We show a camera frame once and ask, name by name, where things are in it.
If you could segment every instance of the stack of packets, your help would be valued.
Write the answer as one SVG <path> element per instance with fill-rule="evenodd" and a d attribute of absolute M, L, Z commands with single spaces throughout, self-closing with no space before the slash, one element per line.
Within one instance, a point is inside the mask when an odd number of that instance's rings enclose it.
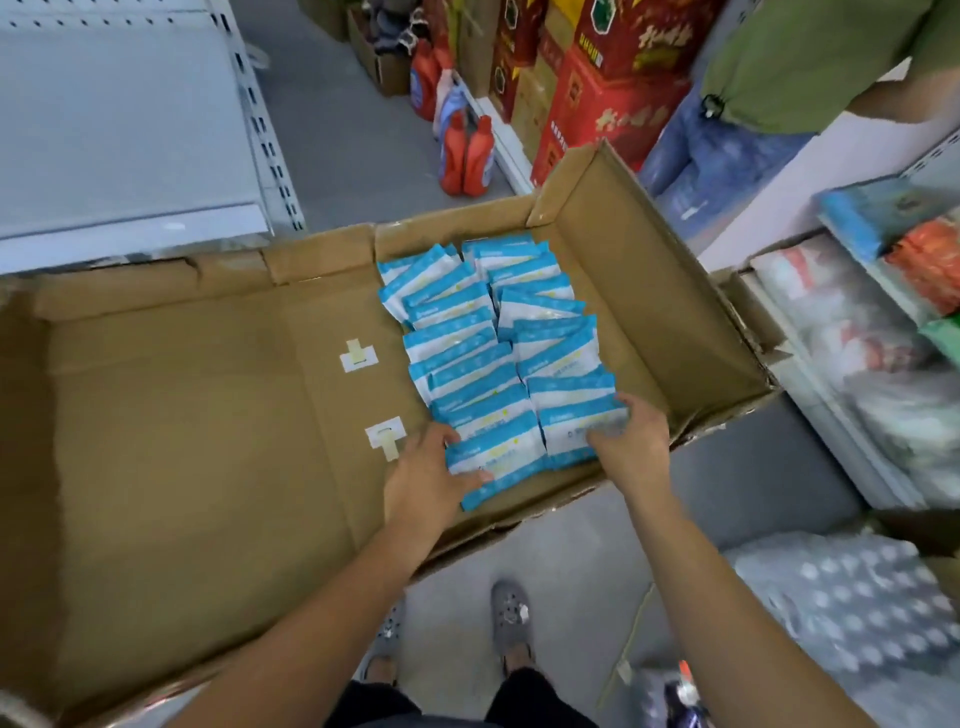
<path fill-rule="evenodd" d="M 471 240 L 377 263 L 380 301 L 411 329 L 410 378 L 435 420 L 461 442 L 451 473 L 487 470 L 472 510 L 520 480 L 595 457 L 587 430 L 629 419 L 600 362 L 596 316 L 584 315 L 547 242 L 528 232 Z"/>

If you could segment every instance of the red box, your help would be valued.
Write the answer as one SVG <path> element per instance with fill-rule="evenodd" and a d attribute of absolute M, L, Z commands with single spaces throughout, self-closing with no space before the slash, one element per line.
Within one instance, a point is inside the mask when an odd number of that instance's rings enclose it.
<path fill-rule="evenodd" d="M 575 43 L 606 79 L 684 73 L 727 0 L 587 0 Z"/>
<path fill-rule="evenodd" d="M 519 65 L 533 65 L 537 59 L 546 3 L 547 0 L 503 0 L 500 5 L 496 36 Z"/>
<path fill-rule="evenodd" d="M 520 80 L 520 68 L 530 63 L 519 63 L 502 43 L 493 49 L 493 67 L 490 71 L 490 100 L 505 124 L 514 115 L 516 85 Z"/>
<path fill-rule="evenodd" d="M 602 138 L 638 171 L 689 90 L 689 79 L 674 73 L 606 81 L 571 48 L 560 69 L 531 180 L 543 184 L 569 147 Z"/>

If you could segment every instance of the hand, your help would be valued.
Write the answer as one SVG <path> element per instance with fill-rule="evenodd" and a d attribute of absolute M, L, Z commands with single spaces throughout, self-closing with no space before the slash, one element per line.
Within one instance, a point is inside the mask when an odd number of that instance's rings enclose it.
<path fill-rule="evenodd" d="M 440 423 L 430 423 L 422 434 L 407 435 L 406 447 L 383 488 L 387 525 L 402 532 L 420 561 L 453 522 L 463 497 L 493 480 L 487 471 L 450 474 L 444 444 L 459 442 L 456 430 Z"/>
<path fill-rule="evenodd" d="M 609 435 L 594 429 L 587 442 L 600 464 L 628 503 L 670 496 L 670 430 L 666 417 L 639 397 L 618 392 L 630 407 L 623 434 Z"/>

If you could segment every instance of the right hand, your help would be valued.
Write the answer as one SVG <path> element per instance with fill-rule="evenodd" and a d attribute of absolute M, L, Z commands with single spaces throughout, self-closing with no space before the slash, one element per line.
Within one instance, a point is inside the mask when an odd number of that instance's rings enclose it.
<path fill-rule="evenodd" d="M 666 417 L 639 397 L 617 392 L 630 408 L 630 421 L 620 435 L 602 430 L 587 433 L 600 464 L 628 502 L 670 495 L 670 429 Z"/>

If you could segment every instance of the red detergent bottle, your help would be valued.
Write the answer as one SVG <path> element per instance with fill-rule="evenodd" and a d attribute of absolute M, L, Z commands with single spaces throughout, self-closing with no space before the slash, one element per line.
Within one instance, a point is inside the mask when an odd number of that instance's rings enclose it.
<path fill-rule="evenodd" d="M 433 121 L 437 110 L 437 83 L 440 80 L 440 64 L 433 55 L 429 40 L 417 44 L 413 62 L 410 64 L 410 103 L 417 116 Z"/>
<path fill-rule="evenodd" d="M 440 149 L 440 188 L 448 195 L 464 191 L 464 160 L 467 157 L 467 129 L 464 113 L 456 111 L 444 133 Z"/>
<path fill-rule="evenodd" d="M 492 176 L 493 122 L 489 116 L 481 116 L 467 147 L 464 192 L 470 197 L 480 197 L 490 186 Z"/>

